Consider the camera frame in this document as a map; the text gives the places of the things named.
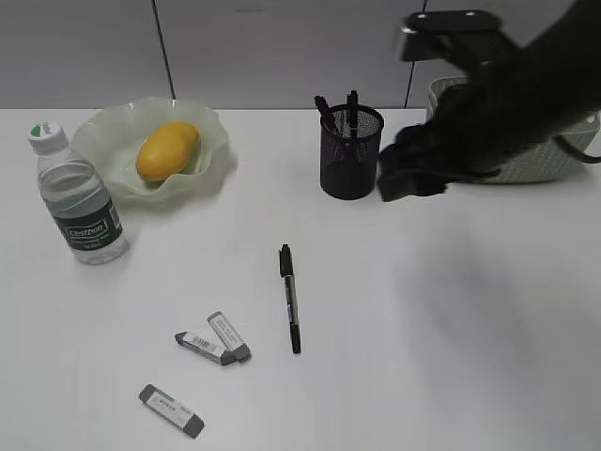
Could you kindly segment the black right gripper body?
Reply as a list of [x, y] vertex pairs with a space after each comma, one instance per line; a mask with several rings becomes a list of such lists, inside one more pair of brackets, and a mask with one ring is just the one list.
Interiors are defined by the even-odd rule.
[[483, 71], [426, 125], [428, 166], [488, 173], [549, 139], [583, 163], [562, 132], [600, 109], [600, 4], [577, 1], [503, 65]]

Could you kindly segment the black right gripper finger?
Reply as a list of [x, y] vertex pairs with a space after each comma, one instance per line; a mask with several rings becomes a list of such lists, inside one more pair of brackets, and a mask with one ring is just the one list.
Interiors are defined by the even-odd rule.
[[378, 192], [383, 202], [393, 202], [416, 195], [411, 174], [382, 173], [378, 178]]
[[447, 185], [470, 179], [470, 174], [440, 158], [425, 126], [409, 126], [378, 155], [382, 173], [411, 174], [416, 194], [443, 194]]

